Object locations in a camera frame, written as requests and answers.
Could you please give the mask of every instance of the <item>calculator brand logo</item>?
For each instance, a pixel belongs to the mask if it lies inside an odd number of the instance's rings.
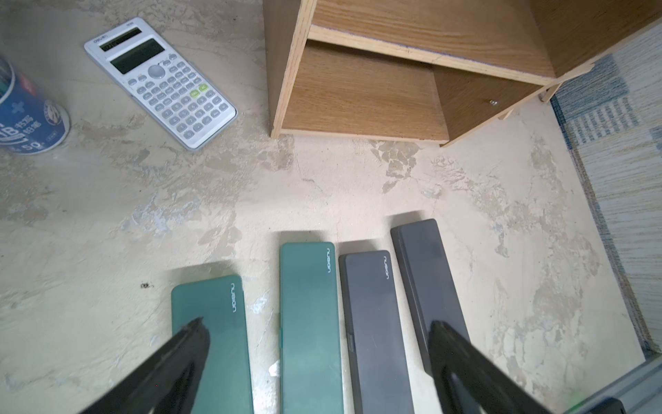
[[[234,295],[234,284],[230,284],[230,294],[232,295],[232,313],[237,312],[237,299]]]

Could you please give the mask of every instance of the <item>green pencil case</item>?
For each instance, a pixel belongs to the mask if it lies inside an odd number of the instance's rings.
[[[281,247],[281,414],[342,414],[336,251]]]
[[[202,280],[172,289],[172,332],[202,317],[210,346],[192,414],[253,414],[242,279]]]

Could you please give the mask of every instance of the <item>wooden cabinet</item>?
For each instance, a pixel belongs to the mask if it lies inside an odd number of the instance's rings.
[[[661,16],[661,0],[264,0],[271,136],[445,144]]]

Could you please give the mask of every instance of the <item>blue striped rug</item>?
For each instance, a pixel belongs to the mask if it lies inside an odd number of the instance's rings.
[[[644,350],[662,345],[662,26],[551,100]]]

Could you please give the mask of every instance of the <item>calculator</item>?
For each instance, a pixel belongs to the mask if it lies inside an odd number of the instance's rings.
[[[140,17],[85,43],[85,51],[186,149],[227,127],[236,108]]]

